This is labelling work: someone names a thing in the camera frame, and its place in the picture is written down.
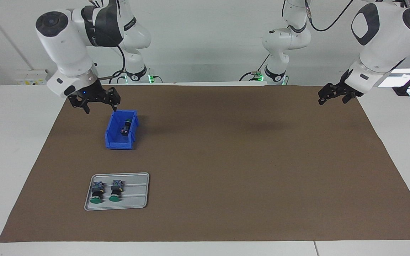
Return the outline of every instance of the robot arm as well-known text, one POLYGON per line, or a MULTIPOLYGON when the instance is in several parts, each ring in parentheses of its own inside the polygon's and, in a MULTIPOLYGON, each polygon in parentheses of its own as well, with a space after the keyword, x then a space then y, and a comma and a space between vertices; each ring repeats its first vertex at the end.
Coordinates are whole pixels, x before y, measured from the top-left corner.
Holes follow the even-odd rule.
POLYGON ((274 83, 281 82, 286 74, 289 56, 285 51, 304 48, 311 42, 311 32, 306 26, 304 0, 286 0, 284 9, 286 11, 283 18, 289 26, 271 30, 263 37, 263 46, 272 56, 267 61, 265 74, 274 83))
POLYGON ((341 95, 343 103, 361 97, 410 55, 410 8, 365 1, 373 3, 361 8, 352 22, 352 32, 364 48, 339 83, 320 90, 320 105, 341 95))
POLYGON ((122 70, 122 73, 132 73, 140 81, 146 67, 137 49, 151 43, 149 32, 137 23, 126 0, 101 3, 100 7, 88 5, 82 9, 48 12, 36 22, 42 45, 58 65, 47 86, 86 113, 89 113, 89 102, 109 104, 115 111, 121 100, 116 89, 102 88, 86 46, 124 49, 129 71, 122 70))

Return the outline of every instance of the gray object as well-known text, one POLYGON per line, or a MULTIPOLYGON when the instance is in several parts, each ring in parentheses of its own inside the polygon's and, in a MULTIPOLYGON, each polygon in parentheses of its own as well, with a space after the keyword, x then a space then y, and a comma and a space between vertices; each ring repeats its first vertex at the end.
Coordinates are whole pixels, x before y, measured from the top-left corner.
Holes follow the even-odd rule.
POLYGON ((130 174, 98 174, 91 178, 88 195, 85 202, 85 210, 111 210, 111 209, 137 209, 143 208, 148 201, 148 173, 130 173, 130 174), (109 200, 112 194, 112 182, 121 180, 124 188, 121 192, 120 201, 112 202, 109 200), (104 193, 102 202, 93 204, 91 187, 94 182, 101 181, 104 183, 104 193))

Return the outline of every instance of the green button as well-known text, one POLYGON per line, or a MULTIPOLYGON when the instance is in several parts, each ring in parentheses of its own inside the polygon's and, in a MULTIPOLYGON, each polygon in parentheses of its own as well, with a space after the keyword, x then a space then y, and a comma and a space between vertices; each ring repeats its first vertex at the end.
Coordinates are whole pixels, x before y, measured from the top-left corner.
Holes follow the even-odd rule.
POLYGON ((118 196, 111 196, 110 201, 112 202, 119 202, 119 197, 118 196))
POLYGON ((91 198, 90 202, 92 204, 100 204, 102 202, 102 200, 98 197, 95 197, 95 198, 91 198))

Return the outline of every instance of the white table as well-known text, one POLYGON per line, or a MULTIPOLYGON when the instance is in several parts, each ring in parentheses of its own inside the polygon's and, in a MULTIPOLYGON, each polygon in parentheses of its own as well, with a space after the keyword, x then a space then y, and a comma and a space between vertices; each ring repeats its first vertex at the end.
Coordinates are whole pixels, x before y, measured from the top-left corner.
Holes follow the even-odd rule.
MULTIPOLYGON (((359 101, 410 189, 410 100, 397 97, 391 89, 376 88, 359 101)), ((0 190, 0 234, 63 102, 46 86, 0 86, 0 187, 4 188, 0 190)), ((318 251, 320 256, 410 256, 410 241, 0 244, 0 255, 101 255, 110 251, 116 255, 316 256, 318 251)))

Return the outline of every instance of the blue plastic container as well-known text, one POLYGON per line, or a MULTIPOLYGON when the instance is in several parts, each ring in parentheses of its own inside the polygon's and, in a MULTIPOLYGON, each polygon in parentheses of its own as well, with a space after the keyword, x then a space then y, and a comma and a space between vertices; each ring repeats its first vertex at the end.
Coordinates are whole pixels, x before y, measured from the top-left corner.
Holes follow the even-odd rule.
POLYGON ((138 118, 136 110, 117 110, 113 112, 108 122, 107 131, 105 132, 105 144, 107 148, 131 150, 135 142, 137 127, 138 118), (127 119, 132 120, 129 136, 123 136, 121 129, 124 127, 127 119))

